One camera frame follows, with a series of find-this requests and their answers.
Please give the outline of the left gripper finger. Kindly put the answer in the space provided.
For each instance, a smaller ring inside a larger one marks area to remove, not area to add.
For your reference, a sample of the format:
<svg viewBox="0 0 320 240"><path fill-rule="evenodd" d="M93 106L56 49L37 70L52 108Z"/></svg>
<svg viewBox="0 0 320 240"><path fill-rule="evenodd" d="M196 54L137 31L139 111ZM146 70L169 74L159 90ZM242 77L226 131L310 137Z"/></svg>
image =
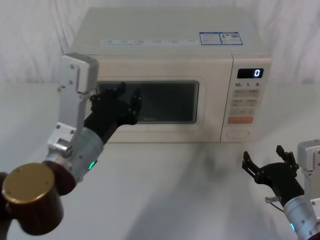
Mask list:
<svg viewBox="0 0 320 240"><path fill-rule="evenodd" d="M126 91L126 84L121 82L113 87L99 90L89 97L91 111L107 111L117 105L119 97Z"/></svg>
<svg viewBox="0 0 320 240"><path fill-rule="evenodd" d="M130 98L128 116L131 121L137 121L142 106L141 90L137 88Z"/></svg>

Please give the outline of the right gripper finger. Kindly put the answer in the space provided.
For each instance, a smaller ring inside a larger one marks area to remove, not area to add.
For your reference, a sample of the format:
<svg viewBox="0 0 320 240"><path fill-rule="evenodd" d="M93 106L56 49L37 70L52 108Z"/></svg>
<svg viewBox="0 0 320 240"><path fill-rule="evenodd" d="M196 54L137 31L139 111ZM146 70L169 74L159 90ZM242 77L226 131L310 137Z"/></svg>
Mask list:
<svg viewBox="0 0 320 240"><path fill-rule="evenodd" d="M288 168L293 173L297 172L297 170L299 169L299 165L296 163L296 160L292 151L287 152L283 149L281 145L277 145L276 153L288 165Z"/></svg>
<svg viewBox="0 0 320 240"><path fill-rule="evenodd" d="M242 168L255 180L261 180L261 169L253 163L251 156L247 151L243 153Z"/></svg>

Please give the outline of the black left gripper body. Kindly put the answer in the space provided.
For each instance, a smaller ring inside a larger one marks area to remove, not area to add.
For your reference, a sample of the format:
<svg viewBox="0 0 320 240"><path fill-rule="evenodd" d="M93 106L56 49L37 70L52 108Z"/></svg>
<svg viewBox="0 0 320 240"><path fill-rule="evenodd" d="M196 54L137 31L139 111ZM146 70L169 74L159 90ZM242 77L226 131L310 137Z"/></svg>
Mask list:
<svg viewBox="0 0 320 240"><path fill-rule="evenodd" d="M84 121L84 127L97 134L106 144L119 127L137 124L138 120L130 120L129 118L129 107L130 103L118 100L114 108L92 110Z"/></svg>

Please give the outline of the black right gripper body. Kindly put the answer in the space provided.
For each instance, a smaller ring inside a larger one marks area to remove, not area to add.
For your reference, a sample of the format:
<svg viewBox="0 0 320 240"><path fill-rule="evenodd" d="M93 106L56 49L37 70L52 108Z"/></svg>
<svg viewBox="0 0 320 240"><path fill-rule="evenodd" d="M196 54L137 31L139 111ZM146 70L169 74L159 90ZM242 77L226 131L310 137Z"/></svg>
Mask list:
<svg viewBox="0 0 320 240"><path fill-rule="evenodd" d="M254 181L257 184L270 187L276 197L280 197L280 204L284 207L290 200L305 194L298 183L297 164L277 162L267 164L254 171Z"/></svg>

